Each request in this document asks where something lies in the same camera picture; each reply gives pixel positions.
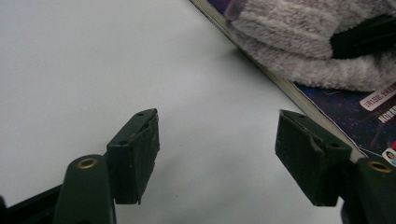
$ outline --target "fluffy towel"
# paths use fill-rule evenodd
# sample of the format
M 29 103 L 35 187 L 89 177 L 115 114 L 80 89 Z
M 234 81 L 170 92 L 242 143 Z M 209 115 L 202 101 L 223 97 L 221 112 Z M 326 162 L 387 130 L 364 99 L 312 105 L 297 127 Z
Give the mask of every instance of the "fluffy towel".
M 396 0 L 233 0 L 225 16 L 235 41 L 275 74 L 312 87 L 375 91 L 396 82 L 396 48 L 332 59 L 330 38 L 382 14 Z

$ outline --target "fuzzy gray fabric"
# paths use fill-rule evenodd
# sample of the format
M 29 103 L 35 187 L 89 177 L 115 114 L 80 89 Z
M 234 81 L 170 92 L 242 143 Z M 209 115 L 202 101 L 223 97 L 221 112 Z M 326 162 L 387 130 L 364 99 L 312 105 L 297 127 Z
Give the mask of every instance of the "fuzzy gray fabric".
M 330 38 L 396 0 L 233 0 L 225 16 L 238 45 L 273 73 L 311 87 L 375 91 L 396 82 L 396 49 L 332 59 Z

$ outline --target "cloth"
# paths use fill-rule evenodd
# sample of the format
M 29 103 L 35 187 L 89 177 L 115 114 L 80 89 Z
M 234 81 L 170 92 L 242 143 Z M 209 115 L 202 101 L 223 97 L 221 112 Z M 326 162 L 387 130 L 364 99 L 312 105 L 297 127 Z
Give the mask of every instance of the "cloth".
M 332 59 L 330 39 L 396 0 L 233 0 L 225 17 L 238 45 L 273 73 L 311 87 L 375 91 L 396 82 L 396 48 Z

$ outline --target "white surface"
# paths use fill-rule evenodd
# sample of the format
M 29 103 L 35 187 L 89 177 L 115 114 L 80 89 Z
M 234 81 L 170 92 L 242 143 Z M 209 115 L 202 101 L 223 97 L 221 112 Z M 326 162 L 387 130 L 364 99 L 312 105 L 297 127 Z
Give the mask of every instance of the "white surface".
M 7 205 L 156 107 L 156 167 L 119 223 L 341 223 L 275 155 L 278 109 L 297 107 L 189 1 L 0 1 L 0 76 Z

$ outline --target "white table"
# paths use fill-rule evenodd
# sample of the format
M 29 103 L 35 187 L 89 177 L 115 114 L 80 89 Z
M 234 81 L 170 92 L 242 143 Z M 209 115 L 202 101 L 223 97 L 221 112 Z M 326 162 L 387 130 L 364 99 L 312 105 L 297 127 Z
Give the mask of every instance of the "white table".
M 341 223 L 275 155 L 278 110 L 298 108 L 187 0 L 1 1 L 0 76 L 8 206 L 155 107 L 161 151 L 118 223 Z

